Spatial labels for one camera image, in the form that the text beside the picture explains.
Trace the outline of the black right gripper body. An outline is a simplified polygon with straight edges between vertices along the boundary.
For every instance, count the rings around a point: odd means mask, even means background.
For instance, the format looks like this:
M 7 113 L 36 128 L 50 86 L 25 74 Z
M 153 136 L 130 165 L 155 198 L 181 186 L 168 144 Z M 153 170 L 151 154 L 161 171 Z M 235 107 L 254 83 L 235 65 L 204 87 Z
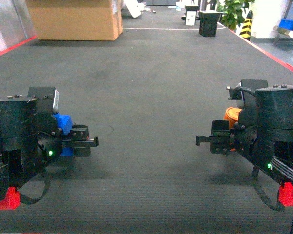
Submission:
M 233 127 L 235 151 L 258 168 L 267 168 L 268 159 L 257 141 L 257 107 L 254 92 L 267 88 L 263 79 L 243 79 L 236 87 L 227 87 L 229 100 L 236 100 L 241 109 Z

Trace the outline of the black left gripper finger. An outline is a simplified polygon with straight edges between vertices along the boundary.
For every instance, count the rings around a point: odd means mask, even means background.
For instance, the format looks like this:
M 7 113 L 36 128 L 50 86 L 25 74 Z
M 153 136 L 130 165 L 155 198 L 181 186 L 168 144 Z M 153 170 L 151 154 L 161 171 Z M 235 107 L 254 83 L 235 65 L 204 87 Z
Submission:
M 62 156 L 65 157 L 89 157 L 91 147 L 99 145 L 99 138 L 95 136 L 90 139 L 63 139 L 62 140 Z
M 73 125 L 66 135 L 62 135 L 64 141 L 86 141 L 89 139 L 89 129 L 86 125 Z

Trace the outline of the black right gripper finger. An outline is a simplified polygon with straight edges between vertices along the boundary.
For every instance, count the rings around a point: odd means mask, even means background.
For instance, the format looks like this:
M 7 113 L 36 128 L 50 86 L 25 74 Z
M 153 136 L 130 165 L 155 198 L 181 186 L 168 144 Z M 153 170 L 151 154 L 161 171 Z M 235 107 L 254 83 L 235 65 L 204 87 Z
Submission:
M 216 137 L 229 137 L 231 134 L 228 120 L 213 120 L 211 125 L 211 135 Z
M 234 149 L 232 138 L 229 136 L 196 136 L 196 145 L 210 143 L 212 154 L 228 154 Z

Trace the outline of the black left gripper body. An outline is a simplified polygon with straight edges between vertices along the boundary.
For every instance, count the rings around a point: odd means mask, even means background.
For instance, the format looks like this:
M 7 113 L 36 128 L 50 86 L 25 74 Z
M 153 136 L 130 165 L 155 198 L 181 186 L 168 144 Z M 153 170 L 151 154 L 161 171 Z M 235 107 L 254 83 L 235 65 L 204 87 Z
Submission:
M 48 165 L 60 156 L 61 133 L 53 116 L 58 112 L 59 92 L 55 87 L 30 87 L 28 96 L 37 100 L 38 155 Z

